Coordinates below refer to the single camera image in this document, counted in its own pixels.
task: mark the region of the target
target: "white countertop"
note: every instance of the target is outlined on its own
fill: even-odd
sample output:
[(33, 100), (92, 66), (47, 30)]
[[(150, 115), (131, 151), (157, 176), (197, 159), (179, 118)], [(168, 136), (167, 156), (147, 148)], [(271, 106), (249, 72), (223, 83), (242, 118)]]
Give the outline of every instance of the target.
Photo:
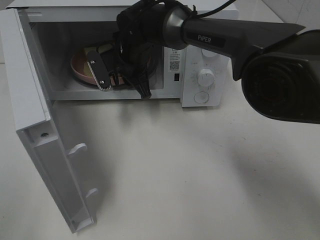
[[(278, 21), (260, 1), (240, 18)], [(318, 240), (320, 126), (256, 113), (229, 74), (219, 108), (178, 100), (60, 101), (73, 164), (100, 192), (97, 224), (71, 234), (17, 135), (0, 64), (1, 240)]]

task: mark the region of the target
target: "white wall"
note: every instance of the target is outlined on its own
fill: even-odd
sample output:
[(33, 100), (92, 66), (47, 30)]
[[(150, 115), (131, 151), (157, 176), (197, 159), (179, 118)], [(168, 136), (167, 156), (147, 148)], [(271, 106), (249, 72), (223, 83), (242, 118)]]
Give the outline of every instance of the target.
[[(0, 10), (3, 10), (8, 6), (13, 0), (0, 0)], [(2, 43), (1, 43), (1, 34), (0, 34), (0, 64), (5, 62), (4, 52), (2, 50)]]
[(263, 0), (284, 22), (320, 29), (320, 0)]

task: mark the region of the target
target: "microwave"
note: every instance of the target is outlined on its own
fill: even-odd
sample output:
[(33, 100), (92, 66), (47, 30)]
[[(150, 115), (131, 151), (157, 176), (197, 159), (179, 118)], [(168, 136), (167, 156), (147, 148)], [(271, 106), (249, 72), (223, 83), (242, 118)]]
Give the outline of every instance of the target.
[[(224, 0), (183, 0), (205, 13)], [(140, 99), (132, 88), (101, 91), (79, 79), (72, 59), (85, 46), (117, 31), (116, 17), (135, 0), (15, 0), (0, 11), (13, 116), (18, 137), (37, 168), (71, 232), (94, 223), (87, 199), (70, 158), (87, 149), (79, 143), (65, 149), (55, 123), (54, 101)], [(234, 5), (210, 16), (238, 19)], [(218, 106), (229, 58), (195, 46), (176, 50), (155, 47), (149, 76), (153, 99), (180, 99), (182, 107)]]

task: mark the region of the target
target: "screw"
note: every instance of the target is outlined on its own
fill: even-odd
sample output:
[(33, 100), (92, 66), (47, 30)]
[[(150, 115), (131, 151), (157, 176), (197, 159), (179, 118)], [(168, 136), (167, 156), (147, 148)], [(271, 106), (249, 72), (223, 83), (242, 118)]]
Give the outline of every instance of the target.
[(40, 136), (41, 136), (41, 138), (45, 139), (46, 137), (49, 136), (49, 133), (44, 132), (44, 133), (42, 133)]

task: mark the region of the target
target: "microwave door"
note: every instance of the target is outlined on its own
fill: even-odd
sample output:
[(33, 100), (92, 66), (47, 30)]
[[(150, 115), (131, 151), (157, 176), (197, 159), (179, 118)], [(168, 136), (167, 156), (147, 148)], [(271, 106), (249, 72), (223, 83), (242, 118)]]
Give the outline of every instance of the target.
[(26, 16), (11, 8), (0, 11), (0, 31), (5, 68), (16, 133), (41, 175), (62, 216), (74, 233), (92, 224), (85, 194), (76, 178), (70, 157), (86, 150), (84, 143), (65, 149), (51, 102), (42, 87), (46, 72), (31, 55), (32, 42), (26, 41), (30, 28)]

